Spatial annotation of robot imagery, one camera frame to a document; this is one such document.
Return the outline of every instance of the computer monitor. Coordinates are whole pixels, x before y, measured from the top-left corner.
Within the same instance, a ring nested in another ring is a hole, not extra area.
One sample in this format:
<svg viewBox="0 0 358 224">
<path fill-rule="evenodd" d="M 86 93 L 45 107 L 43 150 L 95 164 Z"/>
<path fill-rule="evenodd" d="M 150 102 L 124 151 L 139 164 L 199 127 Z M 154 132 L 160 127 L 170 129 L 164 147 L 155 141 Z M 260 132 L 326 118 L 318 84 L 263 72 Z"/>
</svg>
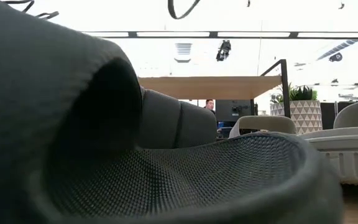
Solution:
<svg viewBox="0 0 358 224">
<path fill-rule="evenodd" d="M 236 122 L 242 116 L 252 115 L 250 100 L 216 100 L 216 121 Z"/>
</svg>

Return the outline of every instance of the air vent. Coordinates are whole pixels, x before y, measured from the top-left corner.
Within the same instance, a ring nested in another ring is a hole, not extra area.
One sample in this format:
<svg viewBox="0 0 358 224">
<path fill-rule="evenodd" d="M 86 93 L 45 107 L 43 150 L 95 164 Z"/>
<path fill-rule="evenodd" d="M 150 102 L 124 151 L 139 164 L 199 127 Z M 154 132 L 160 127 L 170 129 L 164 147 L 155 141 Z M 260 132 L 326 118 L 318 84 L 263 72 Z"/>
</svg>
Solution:
<svg viewBox="0 0 358 224">
<path fill-rule="evenodd" d="M 178 63 L 189 63 L 191 60 L 190 53 L 191 53 L 191 45 L 190 43 L 176 43 L 176 55 L 175 60 Z"/>
</svg>

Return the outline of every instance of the geometric pattern pot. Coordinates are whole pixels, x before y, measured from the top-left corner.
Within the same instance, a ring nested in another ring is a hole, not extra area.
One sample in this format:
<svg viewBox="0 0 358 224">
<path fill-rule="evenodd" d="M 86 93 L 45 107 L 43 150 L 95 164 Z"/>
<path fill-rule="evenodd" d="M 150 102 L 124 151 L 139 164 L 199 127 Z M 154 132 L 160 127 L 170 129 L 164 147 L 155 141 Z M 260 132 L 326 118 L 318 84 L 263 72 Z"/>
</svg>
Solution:
<svg viewBox="0 0 358 224">
<path fill-rule="evenodd" d="M 298 134 L 323 130 L 321 107 L 318 100 L 291 101 L 291 119 L 295 123 Z M 270 115 L 284 116 L 284 104 L 270 105 Z"/>
</svg>

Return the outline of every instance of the green plant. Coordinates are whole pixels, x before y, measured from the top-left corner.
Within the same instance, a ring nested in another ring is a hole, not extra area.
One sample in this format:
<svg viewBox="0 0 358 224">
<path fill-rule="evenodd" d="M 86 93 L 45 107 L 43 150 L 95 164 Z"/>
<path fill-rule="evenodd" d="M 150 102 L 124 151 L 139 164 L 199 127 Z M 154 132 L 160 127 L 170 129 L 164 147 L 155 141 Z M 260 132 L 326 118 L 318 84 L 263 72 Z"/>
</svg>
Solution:
<svg viewBox="0 0 358 224">
<path fill-rule="evenodd" d="M 288 86 L 290 92 L 290 101 L 295 100 L 317 100 L 317 91 L 313 90 L 308 86 L 298 86 L 292 87 L 291 83 Z M 272 95 L 271 103 L 281 103 L 283 102 L 283 95 L 277 94 Z"/>
</svg>

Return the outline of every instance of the black ceiling beam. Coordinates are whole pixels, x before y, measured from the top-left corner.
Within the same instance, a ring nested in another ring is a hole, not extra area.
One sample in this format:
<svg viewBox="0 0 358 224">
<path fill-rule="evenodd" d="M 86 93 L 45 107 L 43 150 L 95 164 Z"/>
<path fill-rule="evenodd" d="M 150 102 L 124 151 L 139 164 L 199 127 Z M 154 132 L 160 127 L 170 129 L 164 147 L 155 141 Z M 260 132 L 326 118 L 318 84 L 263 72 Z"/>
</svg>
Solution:
<svg viewBox="0 0 358 224">
<path fill-rule="evenodd" d="M 97 37 L 105 39 L 321 39 L 321 40 L 358 40 L 358 37 L 352 37 L 351 35 L 346 36 L 346 34 L 358 34 L 358 32 L 328 32 L 328 31 L 83 31 L 84 33 L 92 34 L 98 33 Z M 127 33 L 128 36 L 114 36 L 109 35 L 109 33 Z M 147 36 L 139 35 L 142 33 L 148 33 Z M 158 35 L 161 33 L 169 33 L 171 35 Z M 195 36 L 195 35 L 183 35 L 186 33 L 208 33 L 205 36 Z M 287 37 L 279 37 L 274 35 L 263 35 L 263 36 L 238 36 L 238 35 L 228 35 L 228 36 L 219 36 L 219 33 L 239 33 L 239 34 L 252 34 L 252 33 L 265 33 L 265 34 L 274 34 L 274 33 L 289 33 Z M 342 37 L 333 37 L 333 36 L 319 36 L 319 37 L 300 37 L 299 34 L 345 34 Z"/>
</svg>

